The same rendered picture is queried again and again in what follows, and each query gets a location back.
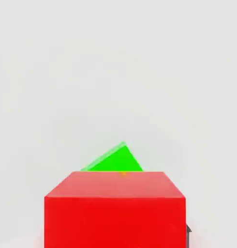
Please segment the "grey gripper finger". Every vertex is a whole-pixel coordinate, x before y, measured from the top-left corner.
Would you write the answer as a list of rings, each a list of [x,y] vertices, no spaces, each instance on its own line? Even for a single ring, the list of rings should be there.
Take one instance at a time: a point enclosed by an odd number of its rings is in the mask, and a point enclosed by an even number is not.
[[[190,233],[191,233],[190,227],[186,224],[186,248],[190,248]]]

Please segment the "small red cube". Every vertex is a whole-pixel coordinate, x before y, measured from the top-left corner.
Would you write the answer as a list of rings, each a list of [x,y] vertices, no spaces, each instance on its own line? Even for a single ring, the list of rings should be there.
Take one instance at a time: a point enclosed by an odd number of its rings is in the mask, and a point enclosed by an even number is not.
[[[73,172],[45,196],[44,248],[186,248],[185,196],[163,172]]]

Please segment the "small green cube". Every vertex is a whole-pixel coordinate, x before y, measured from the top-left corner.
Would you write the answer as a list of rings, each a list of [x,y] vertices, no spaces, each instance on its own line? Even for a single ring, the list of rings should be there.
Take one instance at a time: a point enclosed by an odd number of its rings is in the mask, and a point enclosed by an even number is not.
[[[81,171],[143,171],[125,142],[121,142]]]

